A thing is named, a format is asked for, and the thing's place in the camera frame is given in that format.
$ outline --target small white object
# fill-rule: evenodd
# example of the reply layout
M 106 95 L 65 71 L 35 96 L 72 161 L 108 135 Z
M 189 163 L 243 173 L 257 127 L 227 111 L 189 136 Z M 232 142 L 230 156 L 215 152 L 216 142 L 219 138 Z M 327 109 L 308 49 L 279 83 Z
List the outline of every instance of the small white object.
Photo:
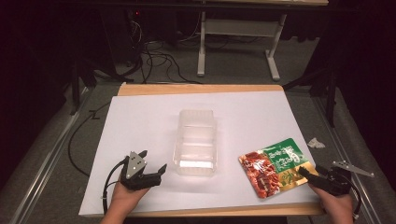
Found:
M 216 170 L 216 122 L 212 110 L 179 114 L 174 163 L 180 175 L 212 175 Z
M 308 146 L 312 147 L 312 148 L 324 148 L 324 147 L 326 147 L 323 143 L 319 142 L 316 137 L 308 142 Z

